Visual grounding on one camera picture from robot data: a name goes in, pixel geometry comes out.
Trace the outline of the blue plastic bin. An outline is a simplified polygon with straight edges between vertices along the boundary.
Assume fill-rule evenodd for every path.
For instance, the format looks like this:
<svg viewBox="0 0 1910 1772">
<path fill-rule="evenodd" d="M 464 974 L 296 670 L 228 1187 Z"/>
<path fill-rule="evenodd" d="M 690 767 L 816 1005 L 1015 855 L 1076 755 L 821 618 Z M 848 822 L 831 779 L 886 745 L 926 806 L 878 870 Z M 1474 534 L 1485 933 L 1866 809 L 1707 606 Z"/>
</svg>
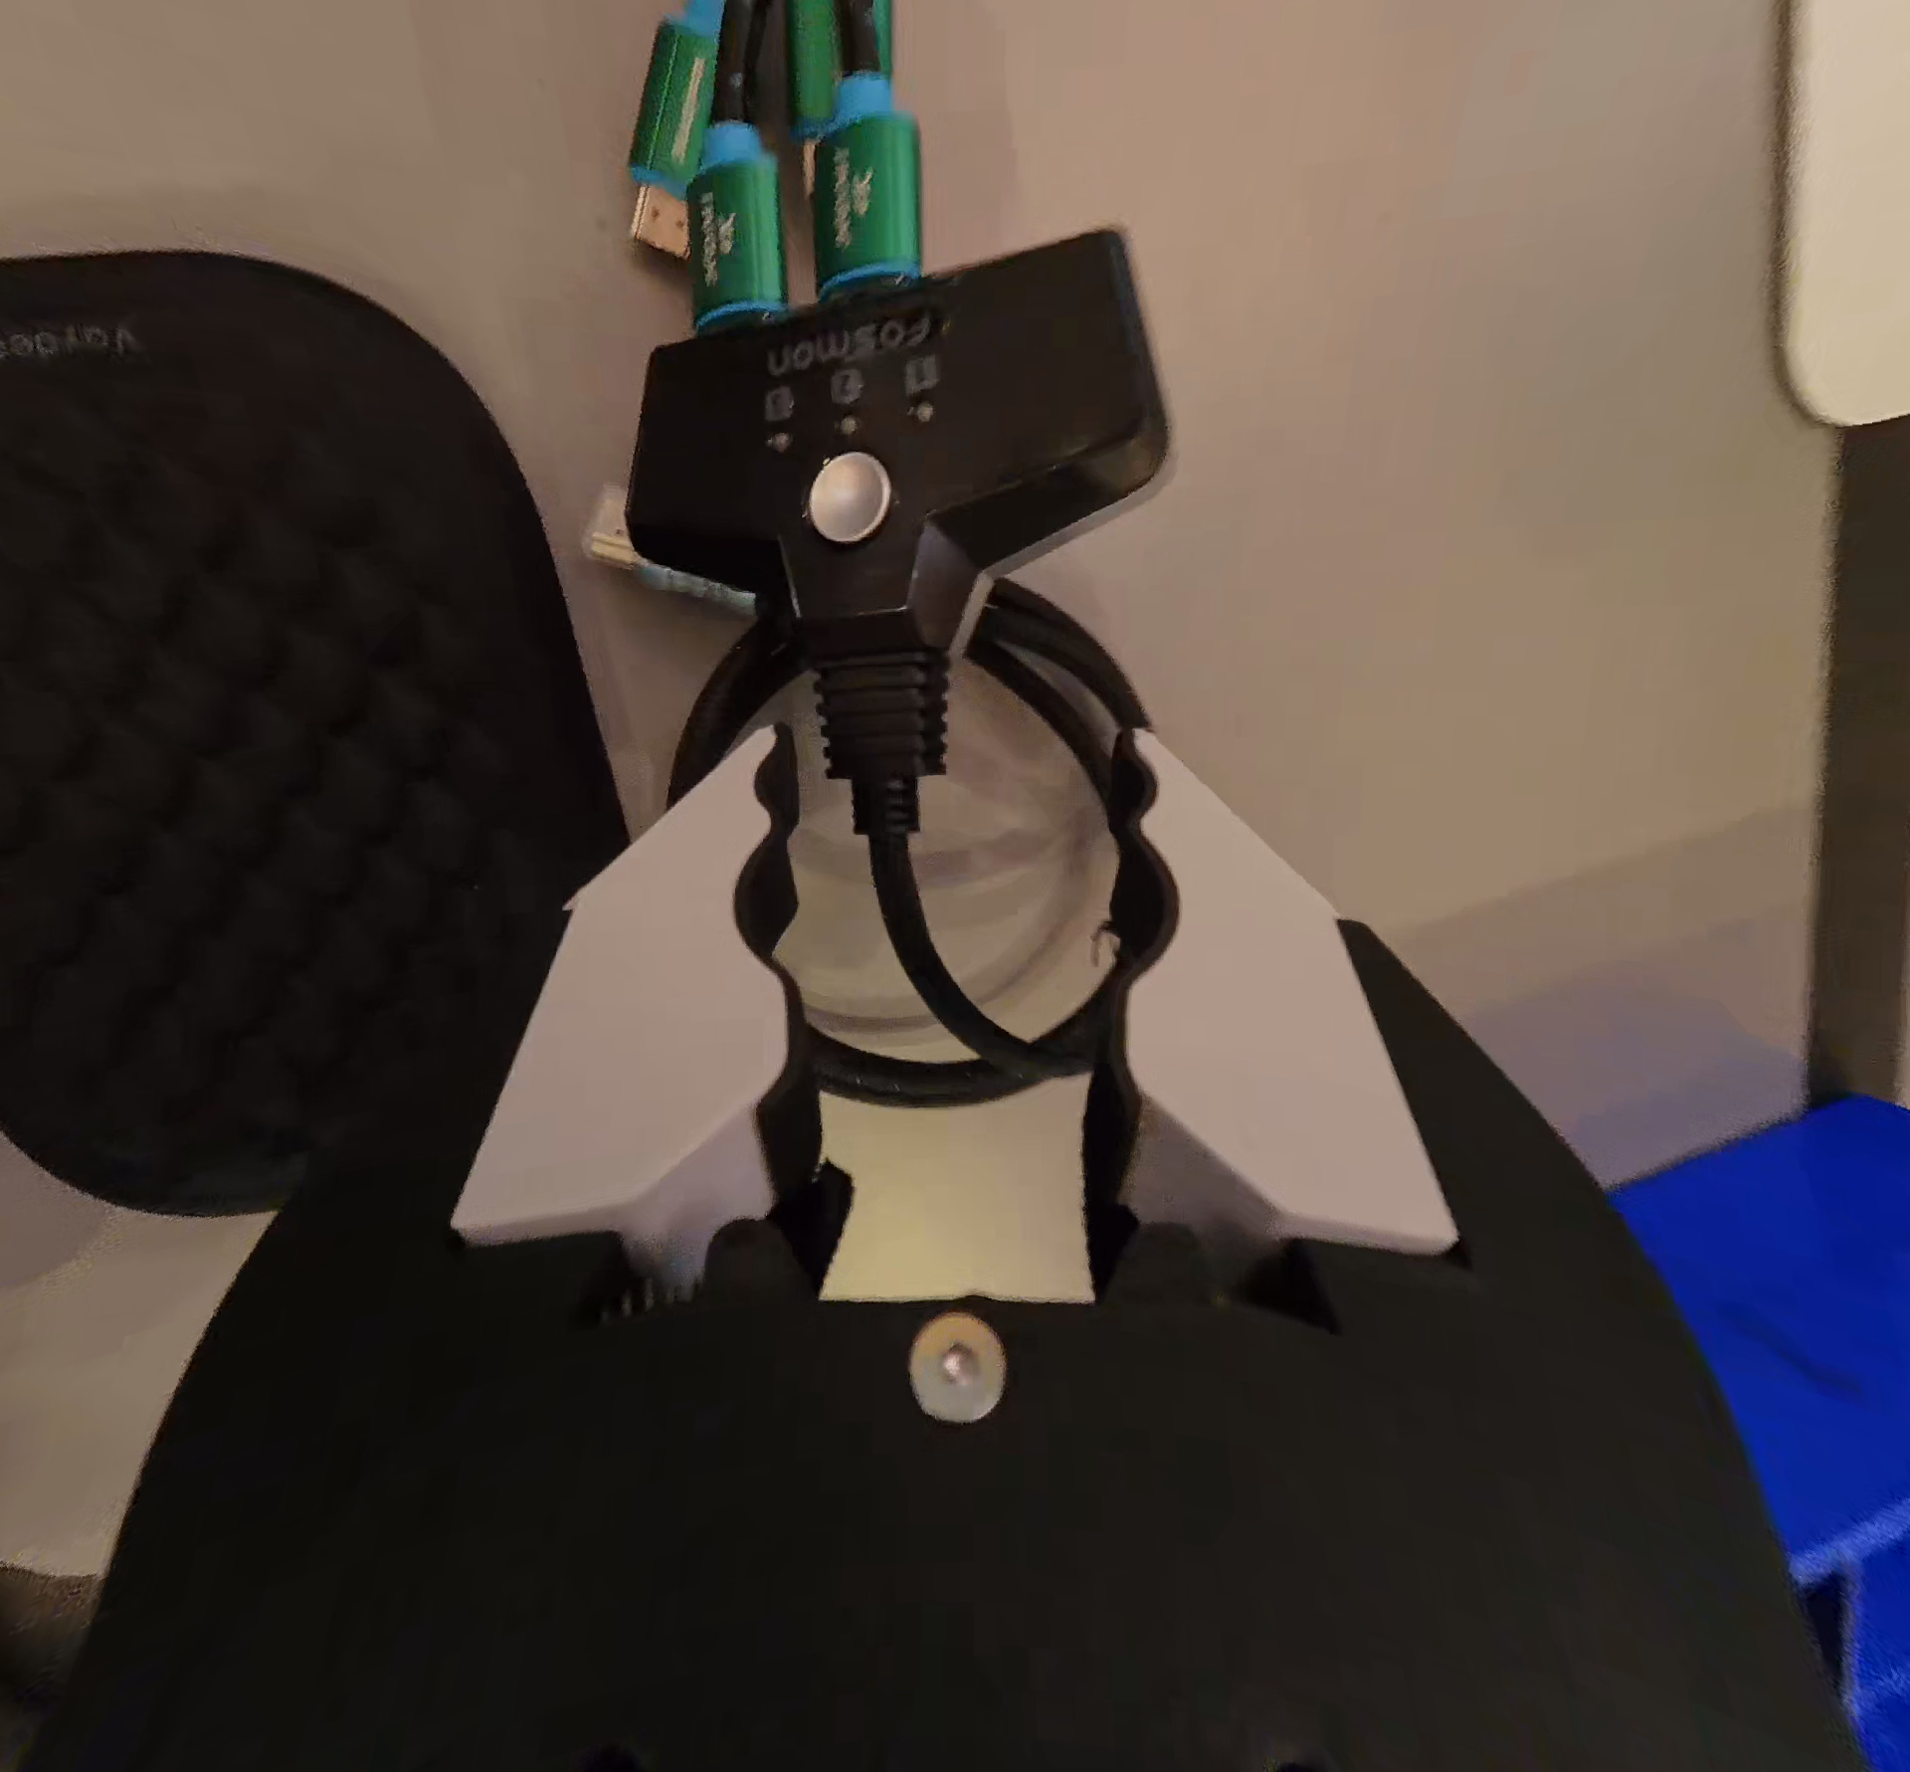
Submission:
<svg viewBox="0 0 1910 1772">
<path fill-rule="evenodd" d="M 1909 1767 L 1909 1113 L 1846 1099 L 1616 1187 L 1752 1455 L 1874 1769 Z"/>
</svg>

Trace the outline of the black hdmi switch box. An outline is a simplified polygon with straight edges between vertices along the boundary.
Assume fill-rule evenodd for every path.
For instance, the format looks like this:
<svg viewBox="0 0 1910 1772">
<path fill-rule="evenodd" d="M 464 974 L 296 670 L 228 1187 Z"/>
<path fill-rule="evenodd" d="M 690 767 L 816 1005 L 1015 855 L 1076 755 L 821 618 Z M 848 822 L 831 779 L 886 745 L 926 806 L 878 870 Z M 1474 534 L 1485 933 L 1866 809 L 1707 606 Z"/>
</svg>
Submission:
<svg viewBox="0 0 1910 1772">
<path fill-rule="evenodd" d="M 790 629 L 855 831 L 898 840 L 990 590 L 1169 443 L 1127 244 L 1097 231 L 659 350 L 627 536 Z"/>
</svg>

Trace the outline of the white tablet stand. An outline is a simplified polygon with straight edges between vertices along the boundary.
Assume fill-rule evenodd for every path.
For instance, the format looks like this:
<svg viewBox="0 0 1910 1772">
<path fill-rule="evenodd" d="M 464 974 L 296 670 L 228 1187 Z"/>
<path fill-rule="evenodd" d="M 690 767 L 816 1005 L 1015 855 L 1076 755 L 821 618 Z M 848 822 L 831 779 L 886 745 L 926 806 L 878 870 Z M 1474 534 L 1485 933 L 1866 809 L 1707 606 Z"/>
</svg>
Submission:
<svg viewBox="0 0 1910 1772">
<path fill-rule="evenodd" d="M 1781 0 L 1779 352 L 1803 411 L 1909 412 L 1909 0 Z"/>
</svg>

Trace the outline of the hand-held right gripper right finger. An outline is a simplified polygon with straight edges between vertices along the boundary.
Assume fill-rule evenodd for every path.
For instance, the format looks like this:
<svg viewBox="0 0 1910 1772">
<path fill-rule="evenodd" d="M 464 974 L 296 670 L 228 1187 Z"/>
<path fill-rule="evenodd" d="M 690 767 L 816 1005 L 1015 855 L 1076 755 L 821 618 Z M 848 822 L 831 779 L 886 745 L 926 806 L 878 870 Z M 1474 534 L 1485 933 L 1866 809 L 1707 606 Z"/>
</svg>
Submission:
<svg viewBox="0 0 1910 1772">
<path fill-rule="evenodd" d="M 1090 1272 L 1142 1228 L 1220 1276 L 1293 1242 L 1460 1242 L 1342 917 L 1149 732 L 1115 744 L 1108 1022 L 1087 1094 Z"/>
</svg>

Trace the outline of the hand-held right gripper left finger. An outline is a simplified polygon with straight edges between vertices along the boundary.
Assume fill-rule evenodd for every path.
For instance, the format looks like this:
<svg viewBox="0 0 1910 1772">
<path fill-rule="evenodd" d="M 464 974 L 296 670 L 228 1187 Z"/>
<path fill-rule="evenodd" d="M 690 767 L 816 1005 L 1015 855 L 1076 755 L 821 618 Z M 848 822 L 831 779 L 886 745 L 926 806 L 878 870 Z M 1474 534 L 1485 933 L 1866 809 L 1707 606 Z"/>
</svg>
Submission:
<svg viewBox="0 0 1910 1772">
<path fill-rule="evenodd" d="M 452 1218 L 474 1247 L 609 1236 L 700 1276 L 721 1229 L 829 1229 L 821 1091 L 777 948 L 796 739 L 752 734 L 571 900 Z"/>
</svg>

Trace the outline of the black textured pad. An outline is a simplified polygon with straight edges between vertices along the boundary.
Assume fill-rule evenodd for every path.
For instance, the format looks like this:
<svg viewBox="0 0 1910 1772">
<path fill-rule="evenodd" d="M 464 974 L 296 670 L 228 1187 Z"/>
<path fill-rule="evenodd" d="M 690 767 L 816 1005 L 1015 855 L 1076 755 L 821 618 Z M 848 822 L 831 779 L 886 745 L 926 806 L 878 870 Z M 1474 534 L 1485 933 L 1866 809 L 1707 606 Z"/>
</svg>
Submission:
<svg viewBox="0 0 1910 1772">
<path fill-rule="evenodd" d="M 2 284 L 4 1138 L 168 1218 L 435 1146 L 630 837 L 512 449 L 296 267 Z"/>
</svg>

